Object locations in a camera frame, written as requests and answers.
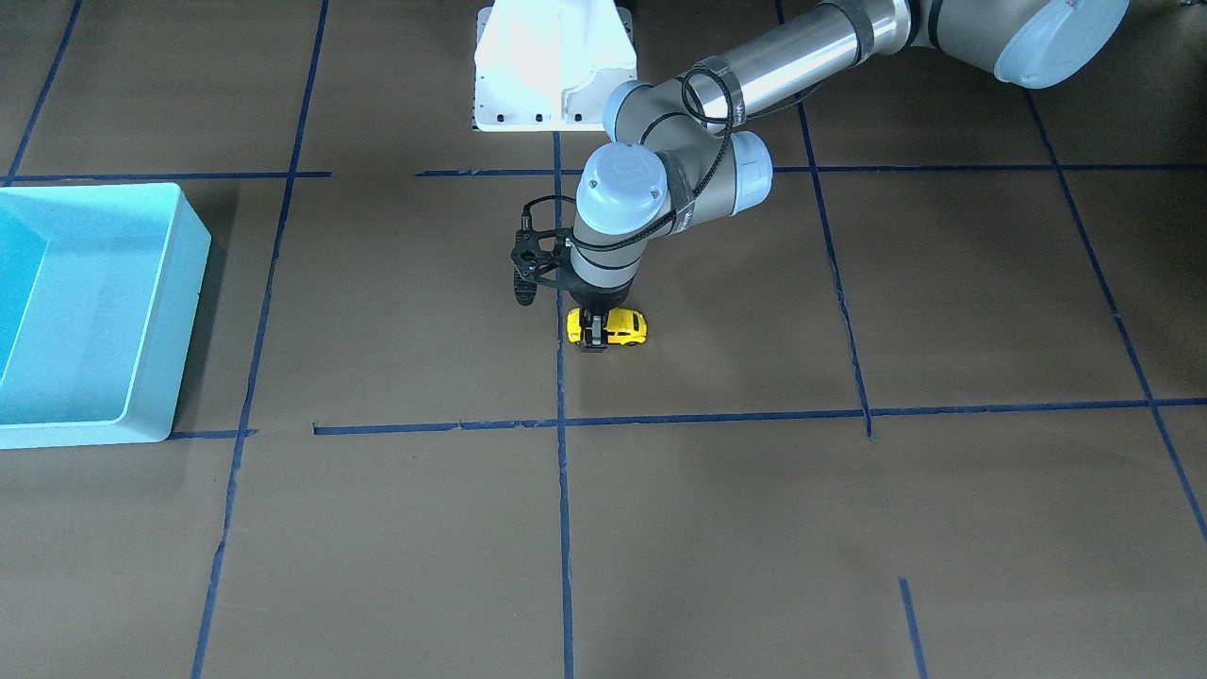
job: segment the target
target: gray floor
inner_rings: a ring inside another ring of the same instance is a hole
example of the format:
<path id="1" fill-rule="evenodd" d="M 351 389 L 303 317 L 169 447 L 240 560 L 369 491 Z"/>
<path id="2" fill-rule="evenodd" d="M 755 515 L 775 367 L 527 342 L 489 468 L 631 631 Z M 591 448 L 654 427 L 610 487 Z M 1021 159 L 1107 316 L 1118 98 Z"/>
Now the gray floor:
<path id="1" fill-rule="evenodd" d="M 507 253 L 604 136 L 470 130 L 483 4 L 0 0 L 5 183 L 215 238 L 174 440 L 0 455 L 0 675 L 1207 675 L 1207 7 L 836 76 L 581 356 Z M 641 75 L 777 21 L 642 2 Z"/>

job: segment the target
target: yellow toy car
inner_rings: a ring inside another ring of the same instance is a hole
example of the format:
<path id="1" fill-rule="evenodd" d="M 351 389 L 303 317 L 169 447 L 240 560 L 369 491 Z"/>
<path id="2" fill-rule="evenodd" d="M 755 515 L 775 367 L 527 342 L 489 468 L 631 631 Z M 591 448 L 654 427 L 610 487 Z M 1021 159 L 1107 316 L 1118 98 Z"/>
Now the yellow toy car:
<path id="1" fill-rule="evenodd" d="M 641 315 L 641 311 L 619 306 L 608 311 L 607 324 L 604 327 L 608 345 L 625 347 L 641 345 L 646 341 L 646 316 Z M 582 341 L 583 327 L 577 308 L 566 315 L 566 336 L 576 345 Z"/>

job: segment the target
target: light blue container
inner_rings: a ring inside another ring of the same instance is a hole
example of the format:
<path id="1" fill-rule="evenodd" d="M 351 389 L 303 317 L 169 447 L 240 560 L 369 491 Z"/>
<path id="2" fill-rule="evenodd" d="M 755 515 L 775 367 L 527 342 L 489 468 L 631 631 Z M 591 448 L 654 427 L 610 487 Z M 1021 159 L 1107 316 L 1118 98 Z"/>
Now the light blue container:
<path id="1" fill-rule="evenodd" d="M 175 183 L 0 188 L 0 449 L 167 439 L 209 247 Z"/>

